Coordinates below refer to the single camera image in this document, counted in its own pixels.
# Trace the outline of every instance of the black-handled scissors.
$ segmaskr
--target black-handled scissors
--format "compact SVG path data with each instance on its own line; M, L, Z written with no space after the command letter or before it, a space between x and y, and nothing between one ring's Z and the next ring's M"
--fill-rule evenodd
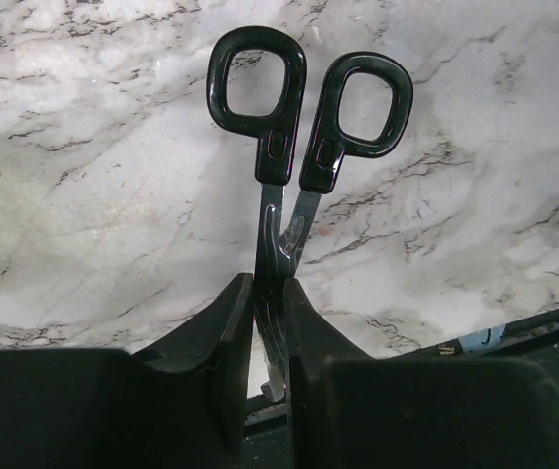
M236 54L261 50L284 62L284 82L271 114L247 116L230 111L228 74ZM354 73L374 75L392 90L392 104L379 137L364 140L342 131L340 101L347 79ZM283 188L290 181L301 102L306 84L306 58L289 36L262 26L235 29L217 42L210 57L207 101L210 115L223 129L258 139L255 177L262 183L255 264L256 322L271 365L284 372L282 293L284 281L294 277L321 196L334 189L345 155L378 158L401 139L412 105L412 82L402 66L372 52L339 57L322 84L310 141L299 176L301 191L286 232L280 233Z

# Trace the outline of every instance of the marble surface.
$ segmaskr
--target marble surface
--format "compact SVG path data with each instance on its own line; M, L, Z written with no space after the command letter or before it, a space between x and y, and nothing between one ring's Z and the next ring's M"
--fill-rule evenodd
M298 278L327 320L383 357L559 306L558 0L0 0L0 347L134 351L252 270L255 142L204 94L246 24L306 51L297 165L339 54L415 83L398 148L322 200ZM241 110L280 85L255 54L234 77ZM343 128L377 133L386 93L352 78Z

